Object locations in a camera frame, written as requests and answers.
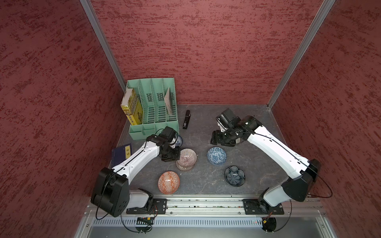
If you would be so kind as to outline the pink striped bowl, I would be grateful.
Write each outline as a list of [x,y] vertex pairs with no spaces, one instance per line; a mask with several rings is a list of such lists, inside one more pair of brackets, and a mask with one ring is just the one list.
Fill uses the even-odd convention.
[[180,159],[176,161],[176,166],[181,171],[190,171],[197,162],[197,154],[191,149],[183,149],[180,152]]

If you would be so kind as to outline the orange white pattern bowl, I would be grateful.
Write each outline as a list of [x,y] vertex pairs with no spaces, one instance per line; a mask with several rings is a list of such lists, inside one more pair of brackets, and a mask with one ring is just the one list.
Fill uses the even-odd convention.
[[163,194],[173,194],[180,186],[180,177],[173,171],[163,173],[158,180],[158,188]]

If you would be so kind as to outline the dark flower-shaped bowl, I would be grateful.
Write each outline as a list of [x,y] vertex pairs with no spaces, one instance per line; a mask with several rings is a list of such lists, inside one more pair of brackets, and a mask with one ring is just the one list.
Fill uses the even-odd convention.
[[237,166],[230,166],[224,172],[226,182],[233,187],[240,187],[245,183],[245,173]]

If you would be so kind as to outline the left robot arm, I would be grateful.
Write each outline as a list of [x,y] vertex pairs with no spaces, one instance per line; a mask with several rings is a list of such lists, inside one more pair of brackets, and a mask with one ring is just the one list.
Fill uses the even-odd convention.
[[153,195],[144,189],[131,190],[135,176],[153,159],[176,161],[180,148],[176,146],[178,134],[151,135],[128,159],[113,168],[103,168],[97,177],[90,202],[107,214],[118,217],[127,209],[152,210]]

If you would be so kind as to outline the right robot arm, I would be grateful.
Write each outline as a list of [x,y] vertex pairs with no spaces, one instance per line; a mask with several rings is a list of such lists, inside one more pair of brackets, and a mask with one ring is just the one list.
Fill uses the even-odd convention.
[[216,121],[220,129],[212,133],[211,144],[234,147],[247,141],[262,150],[288,175],[282,184],[261,194],[258,203],[262,213],[269,213],[287,200],[305,200],[317,180],[318,160],[308,160],[287,147],[253,116],[240,119],[227,110],[216,117]]

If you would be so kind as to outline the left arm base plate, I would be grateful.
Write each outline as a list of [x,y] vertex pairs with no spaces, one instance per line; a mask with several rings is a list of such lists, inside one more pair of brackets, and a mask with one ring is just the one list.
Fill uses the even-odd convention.
[[161,215],[167,210],[167,199],[165,198],[149,198],[147,204],[143,208],[129,208],[126,214],[149,214]]

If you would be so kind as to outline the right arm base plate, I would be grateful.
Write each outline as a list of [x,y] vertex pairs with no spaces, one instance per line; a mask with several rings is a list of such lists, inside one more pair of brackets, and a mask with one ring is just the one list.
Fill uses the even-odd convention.
[[278,204],[275,207],[270,206],[264,200],[259,201],[258,199],[243,199],[243,207],[246,215],[284,215],[283,207]]

